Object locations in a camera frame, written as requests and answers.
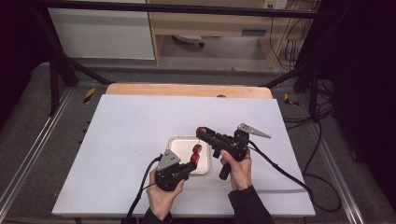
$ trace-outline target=black sleeve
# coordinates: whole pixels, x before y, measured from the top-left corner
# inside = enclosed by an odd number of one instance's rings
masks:
[[[144,224],[170,224],[172,222],[172,215],[168,213],[165,220],[159,220],[154,214],[152,214],[151,209],[148,209],[145,216],[143,217]]]
[[[228,197],[235,212],[236,224],[274,224],[253,186],[231,191]]]

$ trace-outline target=white plastic container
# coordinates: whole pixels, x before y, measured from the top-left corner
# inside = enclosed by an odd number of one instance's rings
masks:
[[[202,146],[200,152],[200,159],[198,161],[197,169],[192,171],[192,175],[204,175],[210,169],[210,145],[204,141],[199,140],[195,136],[174,136],[169,139],[169,148],[181,159],[180,163],[187,163],[190,161],[193,147],[199,144]]]

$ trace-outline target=person's left hand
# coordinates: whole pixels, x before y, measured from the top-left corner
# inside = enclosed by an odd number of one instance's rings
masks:
[[[157,168],[154,168],[149,173],[149,183],[155,183],[155,172]],[[164,191],[156,184],[148,187],[146,193],[148,194],[149,207],[152,214],[160,220],[164,220],[171,210],[172,204],[176,196],[183,191],[183,185],[185,180],[181,180],[174,191]]]

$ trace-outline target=white table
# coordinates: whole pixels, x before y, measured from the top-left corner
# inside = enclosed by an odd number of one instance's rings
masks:
[[[52,210],[64,217],[124,217],[149,163],[174,135],[195,135],[199,126],[232,135],[246,124],[272,135],[250,139],[285,171],[303,181],[276,100],[185,96],[103,95],[64,187]],[[251,152],[252,181],[274,217],[314,216],[308,194]],[[172,207],[174,217],[229,217],[229,180],[221,165],[191,176]],[[134,215],[149,207],[144,194]]]

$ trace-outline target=hand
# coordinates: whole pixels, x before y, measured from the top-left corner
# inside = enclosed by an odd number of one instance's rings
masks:
[[[231,187],[233,190],[247,189],[251,186],[251,158],[250,150],[247,150],[245,158],[238,162],[233,159],[226,150],[222,150],[221,154],[221,164],[230,163],[231,165]]]
[[[149,173],[149,183],[155,183],[155,172],[157,168],[154,168]],[[171,210],[172,204],[176,196],[183,191],[183,185],[185,180],[181,180],[174,191],[164,191],[156,184],[148,187],[146,193],[148,194],[149,208],[152,214],[160,220],[164,220]]]

